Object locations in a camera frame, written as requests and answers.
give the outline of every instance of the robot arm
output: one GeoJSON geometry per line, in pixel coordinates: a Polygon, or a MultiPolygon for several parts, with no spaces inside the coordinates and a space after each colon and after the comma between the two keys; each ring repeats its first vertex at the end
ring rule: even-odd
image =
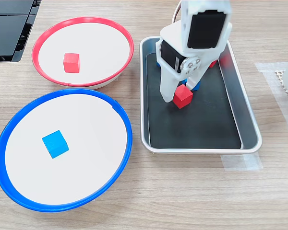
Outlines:
{"type": "Polygon", "coordinates": [[[183,0],[181,20],[164,27],[156,43],[161,66],[160,92],[173,99],[180,81],[193,89],[210,64],[224,51],[232,25],[229,0],[183,0]]]}

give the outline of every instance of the red block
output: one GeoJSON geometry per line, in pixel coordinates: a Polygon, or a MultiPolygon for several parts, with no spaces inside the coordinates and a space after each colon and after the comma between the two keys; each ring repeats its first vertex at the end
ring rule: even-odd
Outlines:
{"type": "Polygon", "coordinates": [[[63,64],[66,73],[79,73],[80,71],[79,54],[65,53],[63,64]]]}
{"type": "Polygon", "coordinates": [[[217,62],[217,60],[215,60],[214,62],[212,62],[212,63],[210,64],[209,68],[212,68],[213,66],[215,66],[216,62],[217,62]]]}
{"type": "Polygon", "coordinates": [[[181,109],[191,103],[192,97],[193,93],[185,85],[180,85],[175,91],[173,103],[181,109]]]}

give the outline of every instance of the wooden table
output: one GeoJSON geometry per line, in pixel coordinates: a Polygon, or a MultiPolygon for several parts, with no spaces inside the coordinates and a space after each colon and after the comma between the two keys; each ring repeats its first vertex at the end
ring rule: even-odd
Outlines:
{"type": "Polygon", "coordinates": [[[0,134],[23,106],[61,86],[31,61],[34,42],[49,27],[79,16],[126,27],[135,53],[119,81],[100,89],[127,112],[133,148],[119,179],[96,201],[62,213],[39,213],[0,187],[0,230],[288,230],[288,125],[255,63],[288,61],[288,1],[232,1],[230,41],[264,143],[263,170],[225,171],[220,156],[153,155],[140,141],[139,43],[159,35],[177,1],[49,1],[40,6],[18,63],[0,63],[0,134]]]}

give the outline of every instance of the metal tray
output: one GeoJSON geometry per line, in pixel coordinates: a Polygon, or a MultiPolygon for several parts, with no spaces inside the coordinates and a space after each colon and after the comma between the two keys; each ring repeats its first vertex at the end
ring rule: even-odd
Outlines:
{"type": "Polygon", "coordinates": [[[190,105],[178,109],[159,92],[161,69],[155,43],[140,43],[141,141],[153,153],[244,154],[256,152],[262,137],[230,43],[218,65],[208,69],[190,105]]]}

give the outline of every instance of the blue cube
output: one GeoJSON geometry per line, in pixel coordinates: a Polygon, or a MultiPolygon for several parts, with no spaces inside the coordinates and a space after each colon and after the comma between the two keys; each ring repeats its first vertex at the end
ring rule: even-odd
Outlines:
{"type": "Polygon", "coordinates": [[[55,158],[69,150],[66,140],[58,130],[42,138],[50,156],[55,158]]]}
{"type": "MultiPolygon", "coordinates": [[[[181,83],[185,85],[185,84],[187,83],[187,81],[188,81],[188,80],[185,79],[185,80],[182,80],[181,83]]],[[[201,81],[199,81],[199,82],[197,83],[197,85],[196,85],[191,91],[198,91],[199,88],[200,88],[200,85],[201,85],[201,81]]]]}

